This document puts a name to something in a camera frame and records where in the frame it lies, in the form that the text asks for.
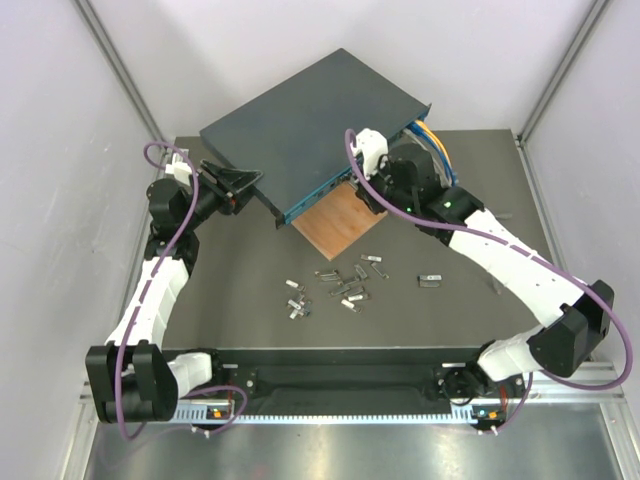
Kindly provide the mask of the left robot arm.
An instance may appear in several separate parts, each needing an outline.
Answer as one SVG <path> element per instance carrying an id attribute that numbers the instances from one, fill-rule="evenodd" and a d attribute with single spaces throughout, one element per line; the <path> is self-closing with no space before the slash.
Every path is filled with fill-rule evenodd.
<path id="1" fill-rule="evenodd" d="M 125 313 L 101 346 L 85 357 L 98 418 L 103 423 L 170 420 L 179 399 L 197 389 L 216 396 L 225 370 L 209 353 L 167 359 L 164 334 L 181 290 L 198 257 L 196 229 L 211 215 L 239 213 L 262 177 L 259 170 L 220 167 L 210 161 L 192 170 L 185 162 L 165 168 L 166 177 L 146 191 L 151 215 L 140 279 Z"/>

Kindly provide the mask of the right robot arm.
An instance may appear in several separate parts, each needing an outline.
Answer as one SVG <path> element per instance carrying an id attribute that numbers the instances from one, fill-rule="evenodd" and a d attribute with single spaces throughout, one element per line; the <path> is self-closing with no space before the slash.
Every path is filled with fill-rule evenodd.
<path id="1" fill-rule="evenodd" d="M 378 140 L 345 136 L 359 181 L 358 195 L 374 212 L 390 211 L 468 258 L 515 295 L 537 327 L 491 340 L 459 369 L 469 388 L 487 396 L 504 380 L 542 372 L 569 385 L 570 378 L 615 324 L 614 291 L 568 274 L 527 247 L 467 190 L 445 188 L 428 151 L 416 144 L 388 149 Z"/>

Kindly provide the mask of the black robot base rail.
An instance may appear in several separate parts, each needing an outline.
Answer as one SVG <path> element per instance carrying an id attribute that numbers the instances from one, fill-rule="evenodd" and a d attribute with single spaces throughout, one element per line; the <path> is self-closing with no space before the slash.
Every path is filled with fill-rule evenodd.
<path id="1" fill-rule="evenodd" d="M 492 380 L 472 348 L 190 349 L 205 352 L 214 377 L 183 398 L 236 400 L 249 414 L 443 413 L 445 406 L 524 397 L 522 373 Z"/>

